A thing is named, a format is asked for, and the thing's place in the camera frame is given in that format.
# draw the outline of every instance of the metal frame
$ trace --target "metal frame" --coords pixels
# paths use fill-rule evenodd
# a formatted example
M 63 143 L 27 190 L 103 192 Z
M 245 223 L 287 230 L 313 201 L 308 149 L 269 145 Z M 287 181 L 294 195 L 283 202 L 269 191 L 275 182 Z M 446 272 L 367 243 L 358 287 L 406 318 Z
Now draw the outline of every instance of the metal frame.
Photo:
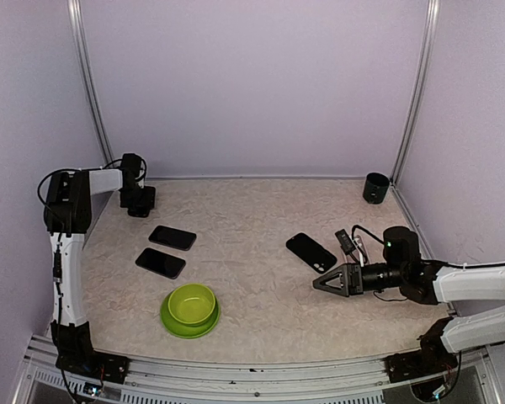
M 398 181 L 401 178 L 402 170 L 406 164 L 407 154 L 412 142 L 413 133 L 415 131 L 419 107 L 421 106 L 421 101 L 423 99 L 424 85 L 427 80 L 433 41 L 434 36 L 436 35 L 436 26 L 438 25 L 438 14 L 439 0 L 428 0 L 427 22 L 425 24 L 423 45 L 421 46 L 421 56 L 419 57 L 417 79 L 413 88 L 410 110 L 404 126 L 404 135 L 402 137 L 401 147 L 396 157 L 393 173 L 391 174 L 391 182 L 395 185 L 398 184 Z
M 105 383 L 100 402 L 139 404 L 381 404 L 383 390 L 435 376 L 390 384 L 384 357 L 303 364 L 207 364 L 130 356 L 124 385 Z M 501 404 L 497 380 L 486 350 L 465 353 L 463 368 L 475 366 L 488 404 Z M 10 401 L 26 404 L 35 382 L 65 390 L 55 367 L 56 347 L 49 338 L 33 336 L 17 374 Z M 98 384 L 66 373 L 73 386 Z
M 69 18 L 73 31 L 75 46 L 77 47 L 78 60 L 81 66 L 82 81 L 84 89 L 92 112 L 93 124 L 98 137 L 99 147 L 103 153 L 105 163 L 110 163 L 114 160 L 114 154 L 110 148 L 109 138 L 104 129 L 103 118 L 99 108 L 99 102 L 95 87 L 93 85 L 92 70 L 90 68 L 90 60 L 88 57 L 88 46 L 86 44 L 86 36 L 84 34 L 84 25 L 82 23 L 82 10 L 80 0 L 67 0 L 69 9 Z

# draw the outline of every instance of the black cup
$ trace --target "black cup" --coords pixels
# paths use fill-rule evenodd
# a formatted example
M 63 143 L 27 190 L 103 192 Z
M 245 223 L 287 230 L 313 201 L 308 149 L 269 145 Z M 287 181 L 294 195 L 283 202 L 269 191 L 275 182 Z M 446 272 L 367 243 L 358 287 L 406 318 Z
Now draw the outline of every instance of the black cup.
M 389 179 L 380 173 L 370 173 L 364 183 L 363 198 L 373 205 L 381 204 L 389 189 Z

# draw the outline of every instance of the robotic arm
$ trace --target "robotic arm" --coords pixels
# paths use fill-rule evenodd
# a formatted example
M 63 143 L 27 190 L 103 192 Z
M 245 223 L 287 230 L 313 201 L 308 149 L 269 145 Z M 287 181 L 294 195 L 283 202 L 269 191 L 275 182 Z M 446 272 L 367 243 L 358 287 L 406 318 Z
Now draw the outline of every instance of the robotic arm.
M 417 234 L 396 226 L 384 232 L 385 263 L 344 263 L 313 282 L 319 290 L 349 297 L 398 287 L 408 300 L 437 305 L 459 300 L 505 300 L 505 262 L 452 265 L 422 260 Z M 336 280 L 337 286 L 327 282 Z M 438 320 L 420 338 L 421 349 L 386 358 L 392 382 L 455 367 L 455 353 L 505 342 L 505 306 L 474 316 Z
M 91 196 L 120 191 L 120 207 L 129 215 L 147 217 L 155 204 L 155 189 L 144 186 L 146 163 L 124 154 L 119 168 L 59 170 L 50 174 L 44 219 L 50 233 L 55 282 L 52 339 L 58 349 L 56 366 L 78 375 L 123 383 L 129 360 L 93 350 L 82 307 L 81 254 L 92 223 Z

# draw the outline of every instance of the vertical metal pole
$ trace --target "vertical metal pole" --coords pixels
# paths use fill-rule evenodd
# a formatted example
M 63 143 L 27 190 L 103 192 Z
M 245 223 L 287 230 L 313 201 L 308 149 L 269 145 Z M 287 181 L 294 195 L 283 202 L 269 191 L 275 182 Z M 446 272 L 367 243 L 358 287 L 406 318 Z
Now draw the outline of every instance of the vertical metal pole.
M 81 65 L 82 81 L 84 89 L 92 111 L 93 124 L 98 137 L 99 147 L 103 153 L 103 158 L 108 164 L 114 160 L 114 154 L 110 148 L 109 138 L 104 129 L 103 119 L 95 87 L 93 85 L 92 70 L 90 69 L 90 60 L 88 58 L 88 48 L 86 45 L 86 37 L 84 34 L 84 26 L 82 24 L 82 11 L 80 0 L 67 0 L 69 8 L 69 18 L 73 31 L 73 38 L 77 47 L 78 60 Z
M 402 170 L 406 164 L 407 153 L 413 138 L 415 124 L 419 114 L 419 107 L 423 99 L 424 85 L 427 79 L 428 65 L 432 55 L 434 36 L 438 22 L 439 0 L 428 0 L 427 22 L 425 24 L 423 45 L 421 46 L 421 56 L 417 69 L 417 79 L 413 88 L 412 102 L 407 115 L 406 125 L 404 127 L 404 136 L 402 137 L 401 148 L 396 157 L 395 166 L 391 175 L 391 182 L 396 186 L 401 178 Z

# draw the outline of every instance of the green bowl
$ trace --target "green bowl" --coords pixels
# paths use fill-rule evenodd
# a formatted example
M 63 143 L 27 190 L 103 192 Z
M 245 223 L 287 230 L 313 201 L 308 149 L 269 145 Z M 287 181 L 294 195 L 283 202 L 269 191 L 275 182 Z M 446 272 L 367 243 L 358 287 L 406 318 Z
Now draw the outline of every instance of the green bowl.
M 170 294 L 168 311 L 177 322 L 199 326 L 210 319 L 215 302 L 215 295 L 207 286 L 184 284 Z
M 186 326 L 181 322 L 177 322 L 174 317 L 171 316 L 168 310 L 168 300 L 170 295 L 168 295 L 161 305 L 161 321 L 163 326 L 170 332 L 174 337 L 193 339 L 199 338 L 207 334 L 215 328 L 219 317 L 221 316 L 221 308 L 219 307 L 219 302 L 215 300 L 215 309 L 210 319 L 201 326 Z

